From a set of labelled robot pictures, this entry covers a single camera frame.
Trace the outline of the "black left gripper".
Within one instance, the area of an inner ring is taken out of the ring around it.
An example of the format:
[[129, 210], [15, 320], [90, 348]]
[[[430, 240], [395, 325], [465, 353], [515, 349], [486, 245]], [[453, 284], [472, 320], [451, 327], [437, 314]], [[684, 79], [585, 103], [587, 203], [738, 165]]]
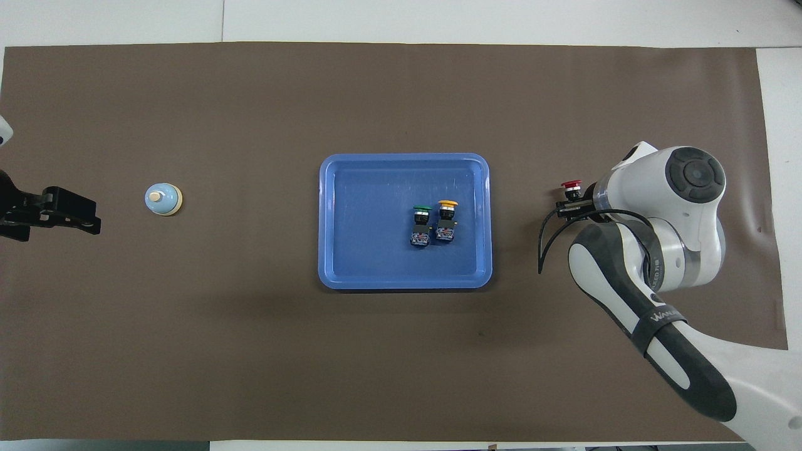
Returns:
[[1, 237], [28, 242], [31, 226], [69, 227], [99, 235], [102, 220], [96, 209], [94, 200], [62, 187], [51, 186], [39, 194], [22, 191], [1, 171]]

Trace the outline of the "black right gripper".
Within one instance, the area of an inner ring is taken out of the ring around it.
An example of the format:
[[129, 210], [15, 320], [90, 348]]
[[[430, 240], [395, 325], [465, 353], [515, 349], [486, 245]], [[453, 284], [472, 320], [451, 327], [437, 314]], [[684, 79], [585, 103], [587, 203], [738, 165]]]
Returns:
[[609, 180], [594, 182], [585, 191], [583, 200], [566, 200], [556, 203], [556, 216], [571, 220], [588, 213], [588, 220], [600, 224], [611, 223], [613, 217], [610, 216], [610, 213], [598, 213], [599, 210], [611, 207], [608, 190]]

